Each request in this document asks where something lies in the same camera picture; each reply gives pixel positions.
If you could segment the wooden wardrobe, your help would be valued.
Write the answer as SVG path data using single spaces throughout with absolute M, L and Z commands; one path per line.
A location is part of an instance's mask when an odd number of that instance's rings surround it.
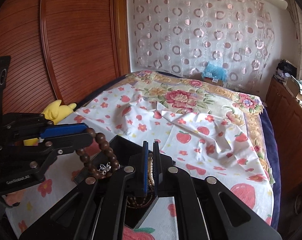
M 130 71 L 127 0 L 0 0 L 0 116 L 85 103 Z

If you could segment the silver ornate hair comb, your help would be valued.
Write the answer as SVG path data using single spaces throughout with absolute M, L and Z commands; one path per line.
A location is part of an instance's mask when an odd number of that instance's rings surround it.
M 112 169 L 111 163 L 107 162 L 105 165 L 104 164 L 100 165 L 98 172 L 106 177 L 110 177 L 112 175 L 111 169 Z

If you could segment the pink circle pattern curtain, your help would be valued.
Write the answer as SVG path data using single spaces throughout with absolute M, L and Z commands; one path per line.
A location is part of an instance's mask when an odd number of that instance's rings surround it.
M 274 43 L 271 16 L 263 2 L 128 0 L 128 4 L 134 67 L 196 77 L 212 63 L 226 69 L 226 87 L 260 92 Z

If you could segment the wooden side cabinet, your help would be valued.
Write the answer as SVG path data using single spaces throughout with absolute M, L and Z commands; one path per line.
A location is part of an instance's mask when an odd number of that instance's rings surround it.
M 265 102 L 278 147 L 282 195 L 296 196 L 302 193 L 302 107 L 275 78 Z

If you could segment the black open cardboard box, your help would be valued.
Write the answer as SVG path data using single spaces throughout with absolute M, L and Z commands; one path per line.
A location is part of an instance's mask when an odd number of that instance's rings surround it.
M 98 180 L 84 168 L 75 178 L 76 198 L 80 203 L 75 212 L 78 219 L 75 238 L 119 238 L 124 225 L 142 222 L 160 198 L 154 191 L 153 151 L 148 153 L 148 193 L 134 196 L 131 182 L 135 168 L 129 160 L 142 146 L 119 136 L 114 137 L 110 145 L 122 163 L 113 175 Z

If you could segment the floral quilt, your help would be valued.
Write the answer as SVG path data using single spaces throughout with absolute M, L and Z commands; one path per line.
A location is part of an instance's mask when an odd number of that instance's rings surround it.
M 157 103 L 179 126 L 199 135 L 206 154 L 221 162 L 220 170 L 241 168 L 248 180 L 274 184 L 259 97 L 148 70 L 128 74 L 126 80 L 139 100 Z

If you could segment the yellow plush toy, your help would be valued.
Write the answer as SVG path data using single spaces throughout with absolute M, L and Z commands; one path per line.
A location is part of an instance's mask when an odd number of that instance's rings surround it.
M 55 125 L 60 121 L 65 119 L 68 115 L 74 112 L 76 108 L 76 103 L 71 103 L 69 105 L 62 105 L 62 100 L 55 100 L 45 107 L 42 114 L 47 120 L 52 121 Z

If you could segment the clutter pile on cabinet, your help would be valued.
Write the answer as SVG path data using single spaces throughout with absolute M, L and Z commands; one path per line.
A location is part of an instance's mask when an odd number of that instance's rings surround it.
M 280 60 L 273 76 L 297 100 L 302 101 L 302 80 L 297 80 L 297 68 L 287 60 Z

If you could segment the strawberry flower print sheet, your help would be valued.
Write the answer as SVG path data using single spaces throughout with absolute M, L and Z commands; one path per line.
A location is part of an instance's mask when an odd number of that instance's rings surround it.
M 117 134 L 140 146 L 144 140 L 150 144 L 157 141 L 160 153 L 170 156 L 179 168 L 200 179 L 216 176 L 268 225 L 273 223 L 277 227 L 279 205 L 274 201 L 279 195 L 273 192 L 269 181 L 248 180 L 248 174 L 241 168 L 220 170 L 221 162 L 206 154 L 199 135 L 190 128 L 179 126 L 177 119 L 157 103 L 139 100 L 138 95 L 132 85 L 120 85 L 102 92 L 87 106 L 79 108 L 58 124 L 84 122 L 97 132 L 107 132 L 107 139 Z M 264 135 L 271 135 L 265 144 L 269 149 L 275 146 L 276 150 L 272 129 L 267 131 L 272 127 L 267 123 L 269 119 L 265 114 L 262 120 Z M 74 179 L 79 171 L 80 161 L 75 153 L 58 157 L 46 172 L 46 180 L 27 189 L 18 207 L 6 210 L 14 231 L 13 239 L 22 239 L 24 231 L 75 187 Z M 125 226 L 123 234 L 124 239 L 178 239 L 173 198 L 160 199 L 141 226 L 137 229 Z

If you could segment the blue bubble wrap bag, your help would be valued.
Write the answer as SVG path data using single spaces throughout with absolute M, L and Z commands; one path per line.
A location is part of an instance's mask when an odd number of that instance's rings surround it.
M 204 70 L 201 72 L 201 77 L 204 79 L 210 78 L 215 79 L 218 81 L 226 82 L 227 78 L 227 71 L 221 66 L 216 66 L 215 64 L 208 63 Z

